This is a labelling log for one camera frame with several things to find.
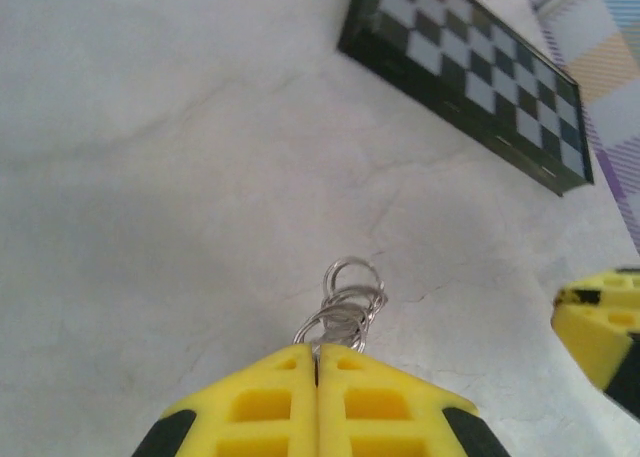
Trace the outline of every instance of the chessboard frame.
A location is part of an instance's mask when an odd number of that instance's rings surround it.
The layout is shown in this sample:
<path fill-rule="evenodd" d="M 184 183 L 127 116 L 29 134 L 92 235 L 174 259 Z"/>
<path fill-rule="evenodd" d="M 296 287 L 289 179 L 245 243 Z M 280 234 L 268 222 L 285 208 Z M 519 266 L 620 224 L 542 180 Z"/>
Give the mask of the chessboard frame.
<path fill-rule="evenodd" d="M 453 90 L 440 78 L 377 35 L 369 27 L 369 23 L 370 16 L 377 12 L 378 0 L 351 0 L 338 49 L 557 195 L 561 196 L 575 187 L 593 184 L 582 101 L 576 81 L 477 0 L 469 1 L 490 15 L 495 25 L 524 45 L 575 90 L 584 177 L 521 136 L 515 128 L 502 124 L 495 115 L 482 109 L 464 94 Z"/>

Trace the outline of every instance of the chessboard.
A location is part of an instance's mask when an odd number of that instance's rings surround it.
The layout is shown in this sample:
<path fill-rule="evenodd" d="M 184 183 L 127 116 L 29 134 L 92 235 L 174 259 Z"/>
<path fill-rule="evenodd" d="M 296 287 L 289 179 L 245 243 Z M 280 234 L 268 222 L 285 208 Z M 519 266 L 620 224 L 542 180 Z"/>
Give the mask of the chessboard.
<path fill-rule="evenodd" d="M 475 0 L 352 0 L 338 47 L 557 194 L 593 183 L 578 85 Z"/>

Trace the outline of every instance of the white textured surface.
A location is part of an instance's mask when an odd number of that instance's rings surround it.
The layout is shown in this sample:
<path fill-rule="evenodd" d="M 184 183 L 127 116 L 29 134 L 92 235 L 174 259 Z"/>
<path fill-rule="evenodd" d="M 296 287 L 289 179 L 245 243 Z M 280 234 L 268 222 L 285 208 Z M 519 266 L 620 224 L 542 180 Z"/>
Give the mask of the white textured surface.
<path fill-rule="evenodd" d="M 635 455 L 549 326 L 558 285 L 637 262 L 599 170 L 559 199 L 338 55 L 347 1 L 2 0 L 2 455 L 129 455 L 344 254 L 392 299 L 368 352 L 513 455 Z"/>

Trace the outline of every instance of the black and white checkered pattern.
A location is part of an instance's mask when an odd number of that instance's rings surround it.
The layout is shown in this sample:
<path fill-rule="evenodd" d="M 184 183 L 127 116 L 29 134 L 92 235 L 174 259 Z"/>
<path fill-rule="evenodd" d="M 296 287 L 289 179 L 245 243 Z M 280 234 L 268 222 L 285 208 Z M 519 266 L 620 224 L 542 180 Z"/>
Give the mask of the black and white checkered pattern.
<path fill-rule="evenodd" d="M 375 30 L 585 176 L 574 89 L 484 9 L 470 0 L 379 0 Z"/>

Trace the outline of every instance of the yellow plastic object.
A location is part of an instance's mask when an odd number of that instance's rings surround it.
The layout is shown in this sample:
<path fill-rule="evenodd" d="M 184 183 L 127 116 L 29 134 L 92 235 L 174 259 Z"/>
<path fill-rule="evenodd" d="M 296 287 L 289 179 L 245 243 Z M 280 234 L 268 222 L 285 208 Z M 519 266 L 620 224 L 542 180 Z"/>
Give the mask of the yellow plastic object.
<path fill-rule="evenodd" d="M 552 326 L 587 378 L 640 418 L 640 270 L 573 282 L 555 306 Z"/>
<path fill-rule="evenodd" d="M 319 457 L 467 456 L 443 410 L 468 400 L 339 345 L 319 369 Z"/>
<path fill-rule="evenodd" d="M 346 347 L 316 367 L 294 345 L 171 406 L 134 457 L 508 457 L 476 414 Z"/>

